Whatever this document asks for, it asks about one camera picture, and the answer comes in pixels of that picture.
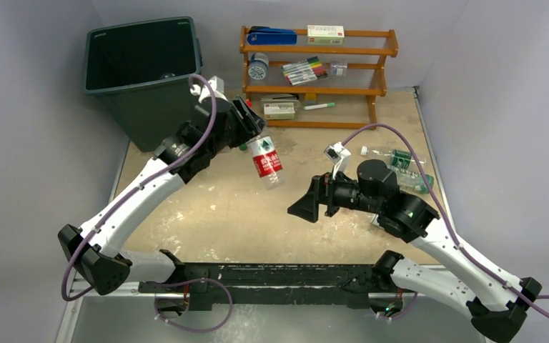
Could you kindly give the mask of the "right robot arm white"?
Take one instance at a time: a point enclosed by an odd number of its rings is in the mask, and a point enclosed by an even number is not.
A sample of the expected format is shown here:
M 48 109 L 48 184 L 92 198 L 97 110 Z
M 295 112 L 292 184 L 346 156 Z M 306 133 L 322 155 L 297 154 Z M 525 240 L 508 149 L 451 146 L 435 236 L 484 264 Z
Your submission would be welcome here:
M 483 336 L 511 342 L 525 322 L 542 286 L 534 278 L 516 277 L 493 264 L 466 241 L 453 236 L 439 213 L 423 199 L 400 189 L 397 176 L 383 161 L 359 164 L 357 179 L 342 172 L 311 179 L 307 193 L 287 212 L 315 223 L 319 207 L 328 217 L 339 209 L 375 214 L 377 225 L 441 263 L 447 274 L 433 271 L 387 250 L 373 267 L 378 289 L 411 289 L 461 313 Z

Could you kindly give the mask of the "red label bottle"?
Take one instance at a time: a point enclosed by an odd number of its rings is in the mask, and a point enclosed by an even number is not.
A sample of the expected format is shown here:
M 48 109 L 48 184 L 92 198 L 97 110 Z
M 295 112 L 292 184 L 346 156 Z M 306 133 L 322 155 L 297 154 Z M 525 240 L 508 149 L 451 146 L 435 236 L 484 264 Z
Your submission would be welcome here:
M 271 190 L 283 185 L 283 168 L 269 127 L 264 119 L 262 121 L 261 132 L 245 145 L 251 151 L 258 177 L 265 189 Z

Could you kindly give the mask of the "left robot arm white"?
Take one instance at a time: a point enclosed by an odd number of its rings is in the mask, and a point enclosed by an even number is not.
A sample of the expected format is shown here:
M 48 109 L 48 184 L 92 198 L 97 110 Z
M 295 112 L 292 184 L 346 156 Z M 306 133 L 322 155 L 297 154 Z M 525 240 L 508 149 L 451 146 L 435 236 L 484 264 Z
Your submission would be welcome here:
M 265 127 L 266 121 L 239 96 L 196 104 L 192 118 L 162 141 L 121 194 L 80 227 L 66 224 L 59 230 L 57 238 L 68 261 L 65 273 L 76 270 L 100 295 L 126 282 L 157 282 L 166 292 L 181 289 L 184 272 L 172 253 L 138 253 L 122 247 L 165 199 L 206 169 L 218 153 L 250 142 Z

